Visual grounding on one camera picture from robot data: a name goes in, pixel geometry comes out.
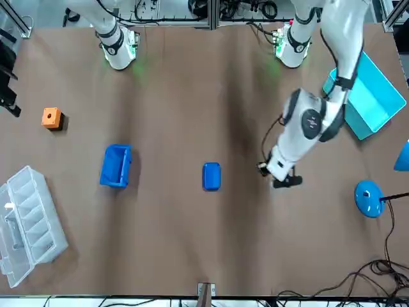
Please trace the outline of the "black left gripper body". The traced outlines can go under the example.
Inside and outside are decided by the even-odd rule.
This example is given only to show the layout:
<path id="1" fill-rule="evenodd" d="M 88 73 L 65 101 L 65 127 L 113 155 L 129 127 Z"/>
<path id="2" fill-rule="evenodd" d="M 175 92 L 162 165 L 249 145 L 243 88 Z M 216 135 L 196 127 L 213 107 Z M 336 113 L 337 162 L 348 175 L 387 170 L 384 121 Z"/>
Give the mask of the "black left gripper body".
<path id="1" fill-rule="evenodd" d="M 280 189 L 280 188 L 290 188 L 293 186 L 301 185 L 303 182 L 303 178 L 300 175 L 295 174 L 295 167 L 291 168 L 291 172 L 287 174 L 286 178 L 283 181 L 279 181 L 278 179 L 273 180 L 273 188 Z"/>

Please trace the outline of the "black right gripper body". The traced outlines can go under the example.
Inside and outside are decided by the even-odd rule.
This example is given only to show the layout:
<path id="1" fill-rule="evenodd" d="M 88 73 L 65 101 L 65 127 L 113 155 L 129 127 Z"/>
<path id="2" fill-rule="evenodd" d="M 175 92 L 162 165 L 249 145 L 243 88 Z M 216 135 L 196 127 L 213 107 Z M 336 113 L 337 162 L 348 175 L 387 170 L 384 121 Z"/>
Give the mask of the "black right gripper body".
<path id="1" fill-rule="evenodd" d="M 1 38 L 9 41 L 12 45 L 17 42 L 13 35 L 3 29 L 1 29 Z M 14 80 L 18 80 L 18 77 L 13 73 L 16 57 L 16 53 L 12 48 L 1 40 L 1 71 Z"/>

